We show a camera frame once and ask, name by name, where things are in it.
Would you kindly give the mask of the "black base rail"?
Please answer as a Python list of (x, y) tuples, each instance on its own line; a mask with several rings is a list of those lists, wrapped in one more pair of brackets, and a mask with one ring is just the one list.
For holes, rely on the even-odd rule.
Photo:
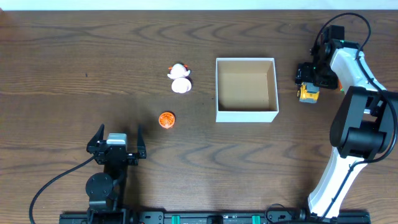
[(60, 215), (61, 224), (125, 223), (125, 224), (266, 224), (266, 223), (337, 223), (371, 224), (368, 212), (345, 211), (338, 217), (325, 218), (307, 215), (305, 210), (275, 208), (266, 212), (234, 213), (177, 213), (177, 212), (133, 212), (120, 211), (108, 213), (64, 213)]

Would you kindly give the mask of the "yellow grey toy truck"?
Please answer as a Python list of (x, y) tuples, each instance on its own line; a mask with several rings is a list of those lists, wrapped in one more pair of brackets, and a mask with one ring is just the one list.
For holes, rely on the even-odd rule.
[(297, 97), (302, 103), (316, 103), (320, 94), (320, 88), (312, 83), (302, 82), (298, 91)]

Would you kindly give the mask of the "orange round toy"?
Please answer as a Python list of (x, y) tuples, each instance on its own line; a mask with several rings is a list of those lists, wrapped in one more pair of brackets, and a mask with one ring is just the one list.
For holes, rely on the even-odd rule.
[(175, 115), (171, 112), (163, 112), (159, 118), (158, 122), (161, 127), (165, 129), (170, 129), (174, 126), (175, 124)]

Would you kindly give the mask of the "white pink duck toy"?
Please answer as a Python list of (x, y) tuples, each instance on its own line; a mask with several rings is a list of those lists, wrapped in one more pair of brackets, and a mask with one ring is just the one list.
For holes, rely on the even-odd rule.
[(192, 89), (192, 83), (188, 79), (189, 75), (190, 70), (184, 64), (176, 63), (170, 67), (167, 76), (173, 80), (172, 91), (179, 94), (189, 92)]

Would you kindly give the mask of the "white cardboard box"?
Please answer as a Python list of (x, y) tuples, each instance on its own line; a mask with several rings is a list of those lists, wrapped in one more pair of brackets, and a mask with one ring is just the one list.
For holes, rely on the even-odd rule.
[(217, 58), (217, 123), (271, 123), (279, 113), (273, 58)]

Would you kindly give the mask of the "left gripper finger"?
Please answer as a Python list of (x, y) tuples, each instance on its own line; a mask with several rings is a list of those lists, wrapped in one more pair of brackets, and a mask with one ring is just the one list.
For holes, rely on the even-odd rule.
[(144, 138), (142, 135), (141, 126), (138, 127), (137, 130), (137, 153), (140, 159), (145, 159), (147, 157), (146, 145), (144, 142)]
[(104, 136), (104, 124), (101, 124), (96, 134), (89, 140), (86, 151), (90, 154), (95, 154), (99, 149), (103, 141)]

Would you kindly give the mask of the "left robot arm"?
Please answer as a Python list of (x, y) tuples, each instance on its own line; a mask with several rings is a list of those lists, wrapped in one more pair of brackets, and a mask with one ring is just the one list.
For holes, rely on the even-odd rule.
[(124, 133), (111, 133), (105, 139), (103, 124), (88, 142), (86, 151), (104, 167), (86, 182), (88, 224), (138, 222), (136, 213), (125, 208), (123, 200), (128, 167), (138, 165), (139, 159), (147, 157), (141, 128), (137, 130), (136, 149), (136, 152), (127, 151), (127, 135)]

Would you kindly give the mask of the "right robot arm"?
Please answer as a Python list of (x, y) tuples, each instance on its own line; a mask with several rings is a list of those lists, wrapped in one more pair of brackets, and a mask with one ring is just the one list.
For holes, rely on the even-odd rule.
[(397, 94), (374, 77), (357, 42), (345, 40), (343, 26), (321, 31), (312, 62), (298, 65), (295, 83), (302, 103), (316, 103), (321, 88), (340, 89), (345, 97), (330, 128), (331, 157), (308, 196), (312, 217), (331, 222), (359, 172), (387, 151), (397, 120)]

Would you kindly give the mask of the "multicolour puzzle cube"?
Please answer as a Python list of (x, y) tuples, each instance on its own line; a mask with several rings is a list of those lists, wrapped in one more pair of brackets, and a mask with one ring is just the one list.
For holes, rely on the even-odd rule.
[(342, 86), (340, 80), (338, 80), (338, 88), (339, 88), (339, 91), (344, 92), (344, 89), (343, 89), (343, 86)]

